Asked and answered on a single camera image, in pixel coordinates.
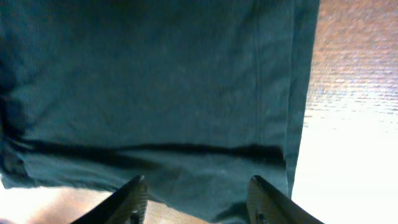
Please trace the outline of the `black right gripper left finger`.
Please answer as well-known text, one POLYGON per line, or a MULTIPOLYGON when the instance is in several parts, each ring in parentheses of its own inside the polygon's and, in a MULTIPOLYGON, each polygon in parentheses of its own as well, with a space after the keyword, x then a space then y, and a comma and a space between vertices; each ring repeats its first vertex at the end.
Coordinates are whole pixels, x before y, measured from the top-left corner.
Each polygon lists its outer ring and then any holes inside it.
POLYGON ((138 175, 71 224, 143 224, 147 204, 147 184, 138 175))

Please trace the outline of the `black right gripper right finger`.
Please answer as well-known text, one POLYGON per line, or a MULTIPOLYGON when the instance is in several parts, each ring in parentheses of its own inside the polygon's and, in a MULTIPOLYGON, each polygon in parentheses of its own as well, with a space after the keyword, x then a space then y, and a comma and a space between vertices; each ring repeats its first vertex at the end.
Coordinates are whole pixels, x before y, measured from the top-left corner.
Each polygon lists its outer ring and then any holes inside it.
POLYGON ((259 175, 250 179, 246 206, 251 224, 323 224, 259 175))

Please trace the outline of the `dark green t-shirt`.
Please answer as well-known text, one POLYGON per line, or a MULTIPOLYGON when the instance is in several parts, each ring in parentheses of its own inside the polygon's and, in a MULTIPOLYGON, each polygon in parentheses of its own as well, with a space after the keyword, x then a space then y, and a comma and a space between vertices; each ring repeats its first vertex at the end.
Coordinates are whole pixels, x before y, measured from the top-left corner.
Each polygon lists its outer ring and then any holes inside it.
POLYGON ((249 179, 291 196, 320 3, 1 2, 7 189, 149 195, 247 223, 249 179))

